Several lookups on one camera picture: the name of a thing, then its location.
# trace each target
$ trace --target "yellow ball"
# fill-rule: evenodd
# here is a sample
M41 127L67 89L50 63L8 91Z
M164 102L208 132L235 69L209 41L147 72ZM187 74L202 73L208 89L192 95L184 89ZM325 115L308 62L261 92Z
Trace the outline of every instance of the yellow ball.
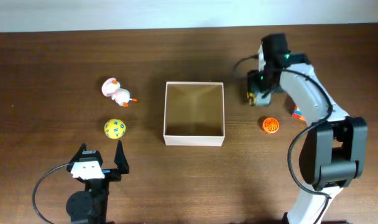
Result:
M111 139L118 139L126 133L126 125L119 119L110 119L104 125L104 133Z

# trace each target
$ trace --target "wood grain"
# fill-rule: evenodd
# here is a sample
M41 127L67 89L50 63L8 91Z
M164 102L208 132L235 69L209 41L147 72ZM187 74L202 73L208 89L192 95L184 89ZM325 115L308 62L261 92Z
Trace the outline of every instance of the wood grain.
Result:
M325 220L378 223L378 24L0 34L0 223L41 223L30 201L34 184L83 142L101 152L103 167L114 167L117 142L103 133L110 118L127 125L122 140L131 173L110 186L108 220L281 219L299 192L287 169L288 145L305 125L287 113L284 94L268 108L248 106L246 84L229 74L274 32L285 32L294 52L306 52L334 100L369 125L364 173ZM255 65L245 63L242 73ZM100 87L108 77L139 102L121 108L105 98ZM166 81L224 82L223 147L164 145ZM280 130L264 134L262 116L277 118ZM49 220L68 223L65 203L82 189L57 172L40 186L38 206Z

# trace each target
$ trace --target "white duck toy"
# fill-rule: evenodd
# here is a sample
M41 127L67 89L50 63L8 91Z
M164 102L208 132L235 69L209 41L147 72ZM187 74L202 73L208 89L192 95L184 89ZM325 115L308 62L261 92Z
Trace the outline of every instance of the white duck toy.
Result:
M110 78L102 85L102 93L104 96L111 96L118 105L128 107L128 102L138 102L137 99L131 98L129 92L120 88L120 83L115 78Z

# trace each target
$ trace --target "orange ball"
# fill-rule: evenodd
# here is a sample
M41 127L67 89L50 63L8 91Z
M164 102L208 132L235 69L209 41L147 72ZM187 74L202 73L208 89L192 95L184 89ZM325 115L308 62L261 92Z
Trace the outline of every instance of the orange ball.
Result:
M266 118L262 122L262 129L268 134L276 133L279 130L279 122L275 118Z

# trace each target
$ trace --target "white box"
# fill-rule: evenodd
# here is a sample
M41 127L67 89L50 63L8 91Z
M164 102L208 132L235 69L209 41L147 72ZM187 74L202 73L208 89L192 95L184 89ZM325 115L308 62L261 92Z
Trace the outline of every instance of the white box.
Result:
M167 82L163 137L168 146L222 146L225 138L224 85Z

